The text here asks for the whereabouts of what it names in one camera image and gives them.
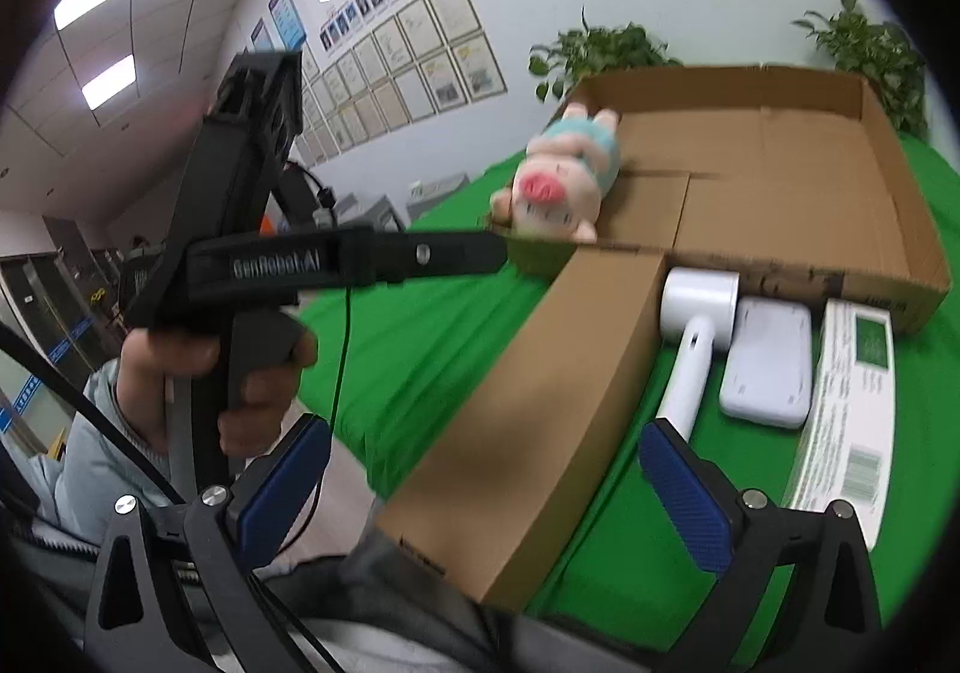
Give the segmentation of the light blue sleeve forearm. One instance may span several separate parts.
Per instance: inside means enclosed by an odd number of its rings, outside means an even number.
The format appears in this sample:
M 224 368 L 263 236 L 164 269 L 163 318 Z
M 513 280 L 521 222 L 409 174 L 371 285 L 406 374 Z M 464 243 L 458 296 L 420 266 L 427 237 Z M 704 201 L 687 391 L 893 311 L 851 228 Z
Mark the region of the light blue sleeve forearm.
M 169 462 L 166 455 L 151 449 L 121 412 L 117 375 L 119 361 L 107 361 L 89 376 L 85 397 L 98 407 L 125 442 L 167 478 Z M 71 423 L 62 473 L 53 487 L 59 524 L 93 543 L 103 541 L 119 497 L 130 494 L 145 507 L 171 504 L 169 497 L 81 413 L 76 413 Z

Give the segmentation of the person's left hand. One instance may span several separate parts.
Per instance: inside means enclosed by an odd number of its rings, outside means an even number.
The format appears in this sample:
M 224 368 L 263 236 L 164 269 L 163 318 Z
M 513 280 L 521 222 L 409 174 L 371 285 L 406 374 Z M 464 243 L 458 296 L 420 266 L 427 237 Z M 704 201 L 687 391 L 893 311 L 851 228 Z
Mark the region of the person's left hand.
M 277 441 L 302 373 L 316 364 L 318 351 L 313 332 L 302 331 L 285 363 L 245 376 L 241 403 L 218 416 L 220 447 L 228 457 L 257 457 Z M 155 452 L 167 454 L 167 382 L 207 375 L 219 352 L 216 338 L 145 329 L 127 335 L 119 356 L 117 402 L 125 421 Z

